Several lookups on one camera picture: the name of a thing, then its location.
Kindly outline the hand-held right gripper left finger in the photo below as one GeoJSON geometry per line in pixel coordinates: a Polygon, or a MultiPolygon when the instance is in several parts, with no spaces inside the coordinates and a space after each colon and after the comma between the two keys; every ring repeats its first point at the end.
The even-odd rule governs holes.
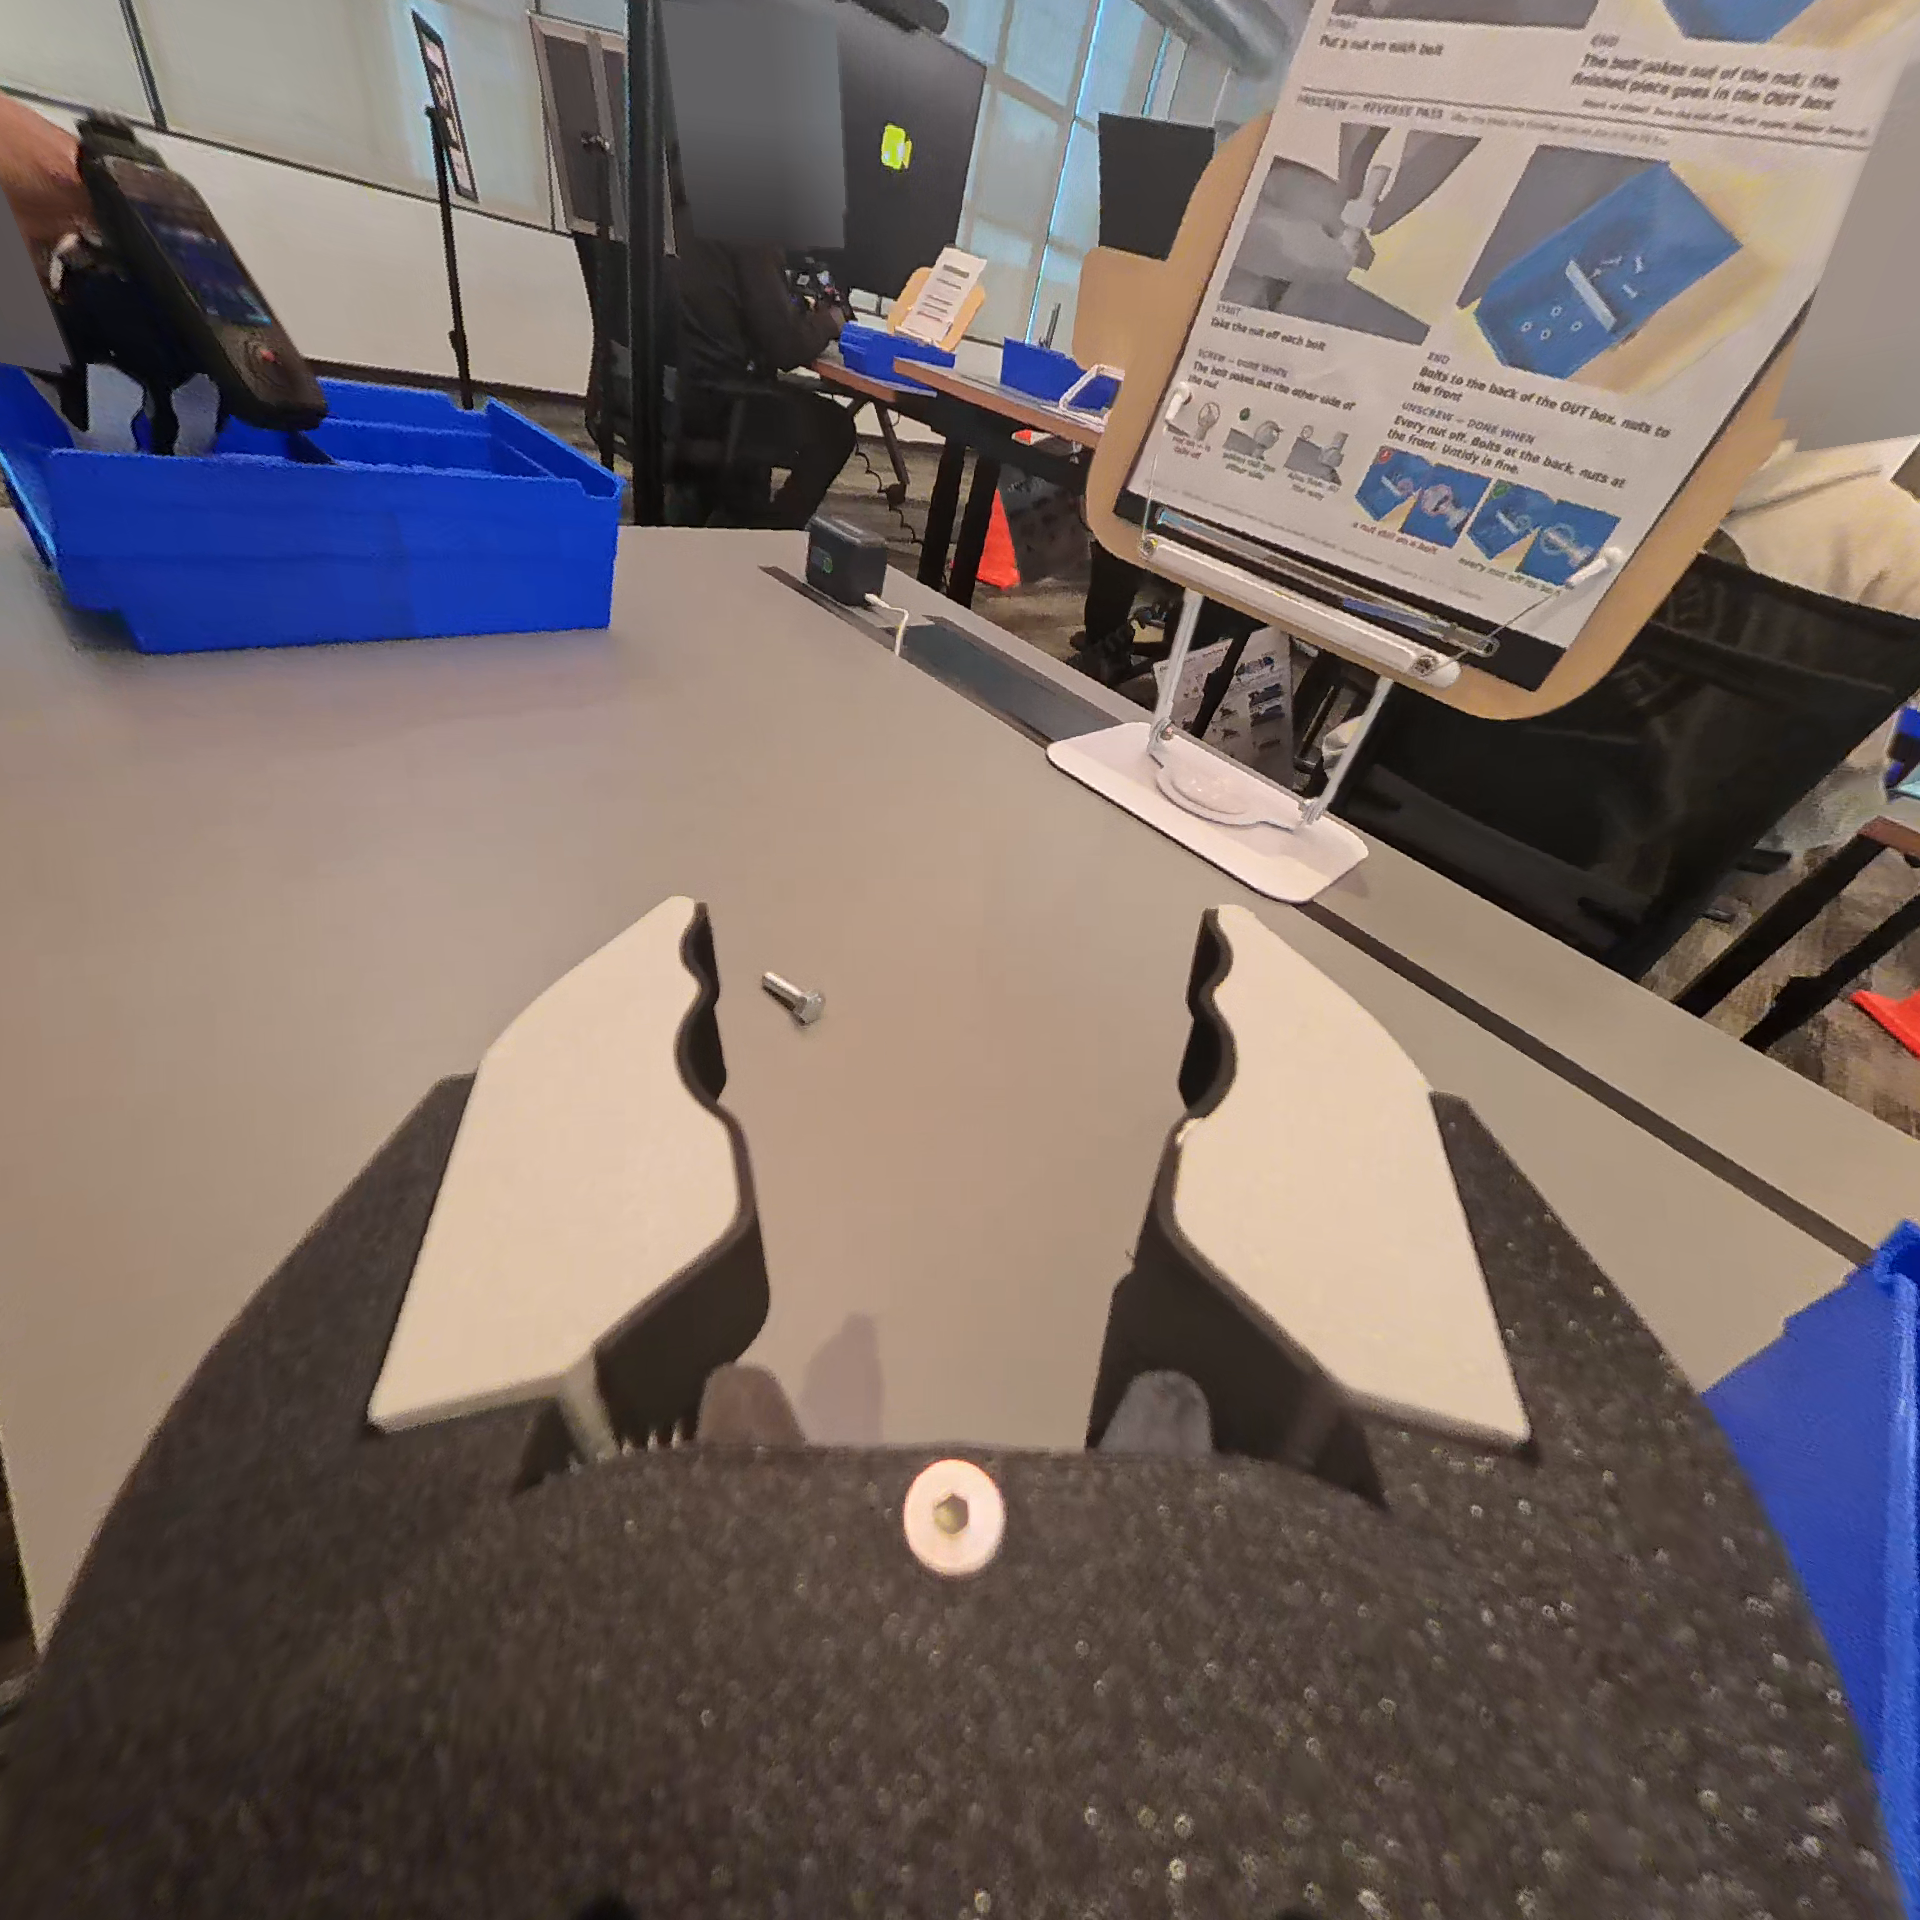
{"type": "Polygon", "coordinates": [[[709,907],[670,897],[487,1046],[368,1398],[379,1434],[545,1406],[576,1457],[687,1444],[769,1310],[709,907]]]}

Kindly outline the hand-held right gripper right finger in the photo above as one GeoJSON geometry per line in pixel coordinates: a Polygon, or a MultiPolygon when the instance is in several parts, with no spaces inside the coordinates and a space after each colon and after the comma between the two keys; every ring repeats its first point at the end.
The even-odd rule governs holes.
{"type": "Polygon", "coordinates": [[[1392,1425],[1532,1444],[1435,1092],[1252,911],[1204,911],[1173,1125],[1112,1290],[1088,1447],[1377,1477],[1392,1425]]]}

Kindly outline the blue plastic bin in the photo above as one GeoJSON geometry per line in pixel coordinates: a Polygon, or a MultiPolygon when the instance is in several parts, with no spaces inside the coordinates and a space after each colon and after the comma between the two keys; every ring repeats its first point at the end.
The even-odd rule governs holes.
{"type": "Polygon", "coordinates": [[[1917,1228],[1707,1391],[1855,1710],[1887,1825],[1917,1786],[1917,1228]]]}
{"type": "Polygon", "coordinates": [[[611,622],[619,477],[501,403],[324,380],[293,438],[228,421],[199,454],[75,444],[5,370],[5,479],[64,599],[139,653],[576,634],[611,622]]]}

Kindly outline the person's left hand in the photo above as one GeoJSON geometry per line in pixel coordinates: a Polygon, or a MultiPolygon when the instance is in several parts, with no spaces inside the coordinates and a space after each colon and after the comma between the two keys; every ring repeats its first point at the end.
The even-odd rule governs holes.
{"type": "Polygon", "coordinates": [[[89,217],[79,143],[33,107],[7,93],[3,107],[3,193],[33,247],[53,247],[89,217]]]}

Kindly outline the black marker sign stand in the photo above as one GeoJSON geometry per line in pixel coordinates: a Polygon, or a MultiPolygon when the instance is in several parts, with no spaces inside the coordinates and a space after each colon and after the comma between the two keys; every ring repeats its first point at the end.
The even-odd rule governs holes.
{"type": "Polygon", "coordinates": [[[428,18],[420,7],[412,7],[412,22],[415,46],[422,61],[424,105],[422,119],[428,129],[430,150],[433,159],[437,199],[439,199],[439,234],[440,262],[447,294],[447,348],[455,366],[455,394],[461,409],[475,409],[471,342],[464,311],[464,282],[460,266],[460,239],[455,225],[455,205],[478,203],[478,186],[472,177],[472,157],[464,131],[456,86],[453,79],[447,44],[440,30],[428,18]]]}

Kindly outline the grey panel on stand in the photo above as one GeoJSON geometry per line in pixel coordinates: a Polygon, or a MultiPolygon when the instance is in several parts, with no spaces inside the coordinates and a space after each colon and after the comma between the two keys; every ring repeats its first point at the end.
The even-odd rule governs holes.
{"type": "Polygon", "coordinates": [[[563,15],[531,13],[545,148],[569,234],[628,237],[628,44],[563,15]]]}

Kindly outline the black metal pole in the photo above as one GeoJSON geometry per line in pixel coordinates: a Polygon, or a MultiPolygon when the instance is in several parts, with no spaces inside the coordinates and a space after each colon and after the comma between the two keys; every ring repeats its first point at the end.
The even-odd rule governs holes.
{"type": "Polygon", "coordinates": [[[661,2],[628,2],[631,509],[665,524],[665,244],[670,134],[661,2]]]}

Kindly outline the black fabric bag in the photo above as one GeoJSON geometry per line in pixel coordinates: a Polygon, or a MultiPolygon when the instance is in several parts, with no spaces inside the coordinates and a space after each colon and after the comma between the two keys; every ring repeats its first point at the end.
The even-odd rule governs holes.
{"type": "Polygon", "coordinates": [[[1335,813],[1638,978],[1916,686],[1916,618],[1702,555],[1560,709],[1390,694],[1335,813]]]}

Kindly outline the black power station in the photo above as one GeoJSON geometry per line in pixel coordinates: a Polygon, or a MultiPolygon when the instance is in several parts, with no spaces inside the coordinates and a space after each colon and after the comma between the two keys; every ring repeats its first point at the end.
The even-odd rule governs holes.
{"type": "Polygon", "coordinates": [[[847,518],[814,514],[806,521],[805,587],[840,607],[885,602],[887,541],[847,518]]]}

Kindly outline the small blue bin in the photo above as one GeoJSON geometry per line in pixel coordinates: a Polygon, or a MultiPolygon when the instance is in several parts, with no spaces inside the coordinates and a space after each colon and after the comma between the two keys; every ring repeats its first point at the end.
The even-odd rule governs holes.
{"type": "Polygon", "coordinates": [[[1104,363],[1083,366],[1070,353],[1044,342],[1003,339],[999,383],[1056,409],[1101,417],[1117,397],[1119,372],[1104,363]]]}
{"type": "Polygon", "coordinates": [[[877,380],[905,394],[932,394],[923,367],[952,367],[952,353],[921,342],[887,327],[847,322],[836,337],[839,363],[859,377],[877,380]]]}

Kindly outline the black computer monitor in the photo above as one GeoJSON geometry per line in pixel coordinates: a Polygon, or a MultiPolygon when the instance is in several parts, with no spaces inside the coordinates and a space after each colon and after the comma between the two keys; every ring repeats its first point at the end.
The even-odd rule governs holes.
{"type": "Polygon", "coordinates": [[[984,63],[945,4],[661,7],[676,221],[896,298],[955,243],[984,63]]]}

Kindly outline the small document stand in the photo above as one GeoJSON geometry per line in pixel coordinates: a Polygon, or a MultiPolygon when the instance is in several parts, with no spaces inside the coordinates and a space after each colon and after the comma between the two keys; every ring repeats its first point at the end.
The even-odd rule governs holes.
{"type": "Polygon", "coordinates": [[[988,259],[960,247],[944,247],[917,269],[887,317],[887,330],[940,353],[955,353],[984,305],[988,259]]]}

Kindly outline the wooden office desk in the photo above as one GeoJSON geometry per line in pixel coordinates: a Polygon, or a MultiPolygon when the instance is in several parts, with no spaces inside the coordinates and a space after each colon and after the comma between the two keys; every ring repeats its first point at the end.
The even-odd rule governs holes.
{"type": "Polygon", "coordinates": [[[1036,401],[995,377],[912,363],[910,381],[862,374],[825,353],[811,366],[831,390],[928,427],[940,442],[921,533],[918,582],[973,603],[1003,471],[1056,486],[1080,511],[1104,423],[1036,401]]]}

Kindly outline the beige cloth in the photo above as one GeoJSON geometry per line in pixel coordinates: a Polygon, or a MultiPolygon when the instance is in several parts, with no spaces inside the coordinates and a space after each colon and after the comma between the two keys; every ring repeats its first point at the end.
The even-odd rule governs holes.
{"type": "Polygon", "coordinates": [[[1917,438],[1783,444],[1743,484],[1717,550],[1771,581],[1917,614],[1917,438]]]}

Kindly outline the black monitor back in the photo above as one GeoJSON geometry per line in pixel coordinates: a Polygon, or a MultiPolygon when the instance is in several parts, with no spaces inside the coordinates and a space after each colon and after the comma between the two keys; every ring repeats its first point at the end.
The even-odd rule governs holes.
{"type": "Polygon", "coordinates": [[[1095,123],[1095,243],[1166,261],[1215,154],[1211,125],[1104,113],[1095,123]]]}

